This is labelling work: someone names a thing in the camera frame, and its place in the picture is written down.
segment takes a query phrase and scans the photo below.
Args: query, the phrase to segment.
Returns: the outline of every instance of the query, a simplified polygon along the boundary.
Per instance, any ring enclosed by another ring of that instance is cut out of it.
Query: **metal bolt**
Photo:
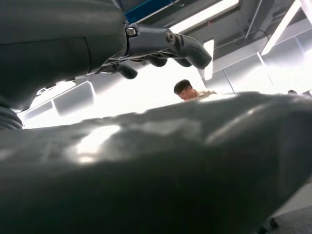
[[[135,28],[127,28],[126,34],[128,37],[134,37],[137,34],[137,30],[135,30]]]
[[[166,33],[166,39],[168,42],[173,42],[175,41],[175,34],[172,32],[168,32]]]

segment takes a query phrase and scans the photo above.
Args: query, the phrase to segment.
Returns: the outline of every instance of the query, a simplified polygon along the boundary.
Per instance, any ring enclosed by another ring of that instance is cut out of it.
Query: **man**
[[[215,91],[196,91],[192,87],[190,81],[187,79],[183,79],[178,82],[174,89],[175,93],[181,97],[184,101],[199,98],[199,97],[208,97],[211,94],[217,94]]]

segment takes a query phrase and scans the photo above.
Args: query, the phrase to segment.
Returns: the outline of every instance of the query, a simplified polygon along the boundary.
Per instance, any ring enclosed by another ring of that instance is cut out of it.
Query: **black hair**
[[[288,94],[296,94],[296,93],[297,93],[296,91],[292,90],[292,89],[288,91]]]
[[[181,94],[183,90],[187,87],[192,87],[192,85],[190,83],[190,81],[187,79],[183,79],[181,81],[178,82],[176,85],[175,85],[174,91],[175,94]]]

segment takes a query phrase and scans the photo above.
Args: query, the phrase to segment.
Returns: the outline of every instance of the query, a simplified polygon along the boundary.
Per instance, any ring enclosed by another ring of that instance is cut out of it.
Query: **ceiling light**
[[[185,19],[182,22],[174,25],[170,29],[174,33],[181,33],[185,31],[186,29],[196,27],[203,23],[204,21],[210,20],[212,17],[215,18],[227,11],[234,9],[239,4],[239,2],[239,0],[222,0],[193,16]]]
[[[276,41],[282,35],[282,33],[289,24],[289,22],[300,9],[301,3],[298,0],[295,2],[287,11],[284,18],[275,30],[275,32],[270,38],[270,40],[262,50],[261,55],[266,55],[270,52]]]

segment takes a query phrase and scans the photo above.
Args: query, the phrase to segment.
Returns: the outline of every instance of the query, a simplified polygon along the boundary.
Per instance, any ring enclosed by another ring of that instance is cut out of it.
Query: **ceiling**
[[[125,11],[147,0],[120,0]],[[170,27],[208,8],[221,0],[180,0],[166,9],[152,15],[141,23],[159,27]],[[205,22],[185,34],[205,42],[215,40],[214,58],[218,59],[257,39],[272,34],[294,0],[240,0],[236,9]],[[257,8],[260,5],[251,34],[245,38]],[[292,23],[304,19],[298,13]]]

